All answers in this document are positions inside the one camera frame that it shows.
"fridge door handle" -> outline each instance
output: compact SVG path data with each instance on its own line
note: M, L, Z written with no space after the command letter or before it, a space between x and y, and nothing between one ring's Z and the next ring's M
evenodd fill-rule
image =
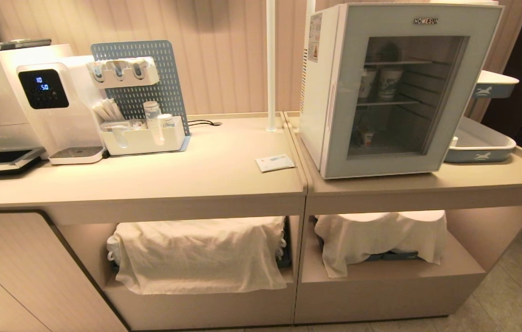
M328 109L326 110L326 128L328 128L328 129L330 129L332 112L333 112L333 108L335 107L335 97L333 96L334 94L335 94L335 83L333 83L330 86L329 104L328 104Z

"digital display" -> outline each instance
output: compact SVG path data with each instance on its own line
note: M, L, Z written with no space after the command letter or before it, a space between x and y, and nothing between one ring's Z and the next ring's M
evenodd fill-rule
M29 105L34 109L69 106L60 74L54 69L21 71L18 74Z

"sticker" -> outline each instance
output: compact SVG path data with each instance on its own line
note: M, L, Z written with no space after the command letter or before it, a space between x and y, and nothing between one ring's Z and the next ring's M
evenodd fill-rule
M322 24L322 13L317 13L310 19L310 31L308 34L308 59L318 62L320 45L320 25Z

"pegboard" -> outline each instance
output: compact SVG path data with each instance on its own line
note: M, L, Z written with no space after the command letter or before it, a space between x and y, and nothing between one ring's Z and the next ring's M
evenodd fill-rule
M143 119L145 101L157 101L163 113L183 119L185 136L189 136L189 123L183 103L173 46L168 40L103 42L92 44L90 51L95 60L133 57L153 57L160 81L148 86L105 89L107 97L115 102L126 119Z

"white organizer caddy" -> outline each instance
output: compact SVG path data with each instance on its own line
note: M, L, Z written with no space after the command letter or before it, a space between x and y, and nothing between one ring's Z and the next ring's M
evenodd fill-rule
M115 134L112 132L101 132L100 134L111 155L178 151L183 146L185 131L183 130L183 120L181 120L180 116L173 116L173 121L174 127L162 128L162 134L164 135L164 143L162 145L157 144L152 131L148 129L126 130L124 132L124 137L127 140L126 147L122 147L122 144L117 142Z
M90 77L93 78L92 82L97 89L124 88L128 86L147 86L156 84L160 81L158 70L156 69L156 64L152 57L144 58L149 58L149 66L144 68L143 78L136 78L136 76L134 76L134 69L132 69L131 67L123 69L121 77L118 77L115 71L111 69L104 69L101 72L102 78L100 78L102 82L96 80L94 75L91 73Z

